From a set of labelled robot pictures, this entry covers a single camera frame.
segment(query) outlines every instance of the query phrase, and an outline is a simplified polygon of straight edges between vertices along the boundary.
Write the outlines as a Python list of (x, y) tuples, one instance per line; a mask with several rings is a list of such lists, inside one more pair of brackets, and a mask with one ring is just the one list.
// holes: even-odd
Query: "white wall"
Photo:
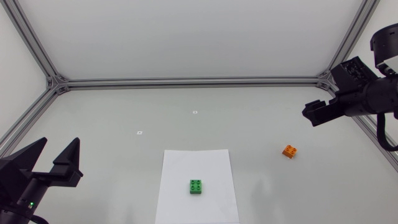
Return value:
[(44, 91), (44, 74), (0, 6), (0, 136)]
[(315, 76), (362, 0), (20, 0), (72, 79)]
[[(364, 32), (359, 38), (355, 48), (353, 49), (350, 58), (359, 56), (361, 60), (373, 70), (373, 72), (383, 77), (378, 69), (374, 67), (374, 56), (371, 51), (370, 40), (375, 32), (391, 24), (398, 23), (398, 1), (397, 0), (382, 0), (377, 6), (374, 14), (366, 26)], [(394, 119), (392, 113), (386, 115), (387, 132), (398, 141), (398, 121)]]

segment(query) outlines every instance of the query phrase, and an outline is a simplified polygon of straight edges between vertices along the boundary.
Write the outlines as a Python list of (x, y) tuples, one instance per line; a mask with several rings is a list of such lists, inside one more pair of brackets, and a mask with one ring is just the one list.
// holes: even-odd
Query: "orange duplo block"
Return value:
[(292, 147), (291, 145), (287, 145), (282, 154), (293, 159), (294, 154), (296, 154), (296, 152), (297, 152), (296, 148)]

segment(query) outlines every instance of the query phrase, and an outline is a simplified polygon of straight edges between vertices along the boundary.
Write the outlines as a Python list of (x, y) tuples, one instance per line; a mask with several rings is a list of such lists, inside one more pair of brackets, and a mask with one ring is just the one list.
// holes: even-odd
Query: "cable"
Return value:
[(398, 151), (398, 146), (391, 146), (386, 138), (386, 116), (384, 113), (377, 114), (377, 140), (383, 149), (394, 152)]

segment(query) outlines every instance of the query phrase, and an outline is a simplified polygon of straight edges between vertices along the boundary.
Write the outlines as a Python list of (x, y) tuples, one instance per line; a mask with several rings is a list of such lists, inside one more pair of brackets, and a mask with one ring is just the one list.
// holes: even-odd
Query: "green duplo block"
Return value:
[(189, 192), (191, 194), (201, 194), (201, 180), (191, 180)]

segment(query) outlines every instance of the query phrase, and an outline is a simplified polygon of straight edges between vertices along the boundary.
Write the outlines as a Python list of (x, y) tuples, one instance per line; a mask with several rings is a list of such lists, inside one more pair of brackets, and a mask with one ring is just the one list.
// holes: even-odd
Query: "aluminum frame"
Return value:
[[(213, 88), (254, 86), (315, 86), (328, 91), (332, 96), (338, 90), (330, 69), (345, 61), (362, 34), (380, 0), (363, 0), (336, 54), (325, 72), (314, 77), (208, 77), (208, 78), (130, 78), (69, 80), (59, 74), (37, 38), (18, 0), (0, 0), (22, 40), (39, 64), (47, 79), (47, 90), (16, 121), (0, 139), (0, 158), (9, 155), (28, 130), (40, 118), (58, 95), (71, 90), (109, 90), (133, 88)], [(353, 118), (359, 127), (380, 149), (398, 172), (398, 154), (385, 151), (378, 143), (376, 121), (370, 116)], [(387, 135), (390, 143), (394, 140)]]

